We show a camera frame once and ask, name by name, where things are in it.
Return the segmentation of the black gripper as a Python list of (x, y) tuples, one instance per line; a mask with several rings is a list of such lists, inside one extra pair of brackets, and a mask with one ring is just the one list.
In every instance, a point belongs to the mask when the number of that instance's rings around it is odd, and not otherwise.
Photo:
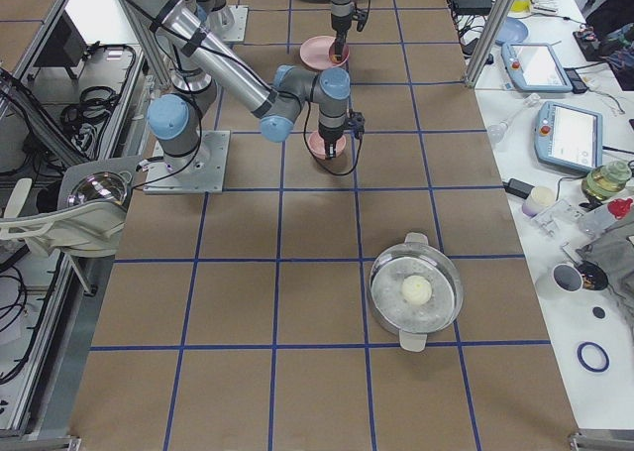
[(325, 141), (326, 147), (326, 158), (334, 158), (336, 156), (336, 142), (342, 136), (344, 136), (339, 131), (325, 131), (320, 130), (319, 135)]
[(350, 24), (334, 24), (332, 26), (335, 31), (335, 39), (330, 47), (330, 51), (334, 51), (334, 59), (341, 60), (343, 52), (347, 50), (347, 35), (351, 29)]

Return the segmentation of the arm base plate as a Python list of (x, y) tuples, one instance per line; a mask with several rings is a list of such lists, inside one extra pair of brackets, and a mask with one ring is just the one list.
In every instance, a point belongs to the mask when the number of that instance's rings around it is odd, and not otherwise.
[(246, 37), (249, 7), (227, 5), (211, 12), (205, 22), (206, 27), (227, 44), (242, 43)]
[(204, 130), (201, 147), (191, 163), (191, 156), (179, 161), (165, 157), (159, 140), (156, 140), (153, 156), (160, 160), (148, 165), (143, 192), (163, 195), (221, 193), (230, 138), (230, 131)]

